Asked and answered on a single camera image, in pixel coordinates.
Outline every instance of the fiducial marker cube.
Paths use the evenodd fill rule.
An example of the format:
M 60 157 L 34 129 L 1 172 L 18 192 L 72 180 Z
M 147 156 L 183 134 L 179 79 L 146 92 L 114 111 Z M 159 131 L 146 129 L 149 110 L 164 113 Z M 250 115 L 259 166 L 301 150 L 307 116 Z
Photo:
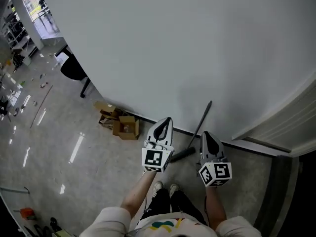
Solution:
M 145 171 L 164 172 L 170 162 L 172 151 L 142 149 L 142 166 Z
M 232 179 L 232 165 L 230 162 L 206 162 L 199 170 L 204 185 L 222 186 Z

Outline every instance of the metal rod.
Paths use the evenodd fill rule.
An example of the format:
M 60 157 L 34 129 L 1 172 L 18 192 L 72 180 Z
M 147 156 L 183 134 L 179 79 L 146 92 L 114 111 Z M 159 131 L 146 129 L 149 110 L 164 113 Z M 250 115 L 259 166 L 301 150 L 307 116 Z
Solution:
M 209 109 L 211 108 L 211 106 L 212 106 L 212 101 L 210 101 L 210 102 L 208 103 L 208 105 L 206 106 L 206 109 L 205 109 L 205 111 L 204 111 L 204 114 L 203 114 L 203 116 L 202 116 L 202 118 L 201 118 L 201 121 L 199 122 L 199 124 L 198 124 L 198 126 L 197 126 L 197 129 L 196 129 L 196 131 L 195 131 L 195 133 L 194 133 L 194 135 L 193 135 L 193 137 L 192 137 L 192 139 L 191 139 L 191 141 L 190 141 L 190 143 L 189 143 L 189 145 L 188 145 L 188 148 L 189 148 L 190 145 L 192 144 L 192 142 L 193 142 L 194 138 L 196 137 L 196 135 L 197 135 L 199 129 L 201 128 L 201 125 L 202 125 L 202 123 L 203 123 L 203 121 L 204 121 L 204 119 L 205 119 L 205 117 L 206 117 L 206 115 L 207 115 Z
M 41 106 L 43 105 L 43 103 L 44 103 L 44 101 L 45 101 L 47 95 L 49 94 L 50 90 L 52 89 L 52 87 L 53 87 L 53 85 L 49 88 L 48 92 L 46 93 L 46 95 L 45 95 L 45 97 L 44 97 L 44 99 L 43 99 L 43 101 L 42 101 L 42 103 L 40 104 L 39 109 L 38 109 L 38 111 L 36 112 L 35 117 L 34 117 L 34 119 L 33 119 L 33 121 L 32 121 L 31 126 L 30 126 L 30 129 L 32 128 L 32 125 L 34 124 L 34 121 L 35 121 L 35 119 L 36 119 L 36 116 L 38 115 L 38 113 L 39 113 L 39 111 L 40 111 L 40 108 L 41 108 Z
M 27 190 L 25 187 L 23 190 L 21 190 L 21 189 L 12 189 L 12 188 L 8 188 L 8 187 L 0 186 L 0 190 L 6 191 L 6 192 L 15 192 L 15 193 L 24 193 L 24 194 L 30 193 L 29 190 Z

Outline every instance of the shoulder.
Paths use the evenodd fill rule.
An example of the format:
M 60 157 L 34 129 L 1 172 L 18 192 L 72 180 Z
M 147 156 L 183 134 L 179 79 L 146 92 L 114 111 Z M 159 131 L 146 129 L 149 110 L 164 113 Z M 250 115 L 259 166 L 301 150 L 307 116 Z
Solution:
M 129 212 L 121 207 L 104 208 L 95 221 L 80 237 L 120 237 L 129 229 L 131 217 Z
M 255 229 L 245 218 L 238 216 L 223 221 L 216 229 L 216 233 L 222 237 L 260 237 L 260 232 Z

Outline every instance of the white door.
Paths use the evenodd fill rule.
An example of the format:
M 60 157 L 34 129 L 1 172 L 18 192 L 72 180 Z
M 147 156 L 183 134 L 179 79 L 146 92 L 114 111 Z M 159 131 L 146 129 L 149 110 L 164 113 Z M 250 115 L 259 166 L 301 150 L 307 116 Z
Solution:
M 316 150 L 316 73 L 273 113 L 236 134 L 292 156 Z

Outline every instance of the white wall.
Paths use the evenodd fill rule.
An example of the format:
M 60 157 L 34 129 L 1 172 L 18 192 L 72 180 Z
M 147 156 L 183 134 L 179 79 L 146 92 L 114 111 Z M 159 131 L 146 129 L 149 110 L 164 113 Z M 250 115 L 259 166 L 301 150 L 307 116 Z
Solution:
M 316 67 L 316 0 L 45 0 L 107 99 L 220 139 L 266 114 Z

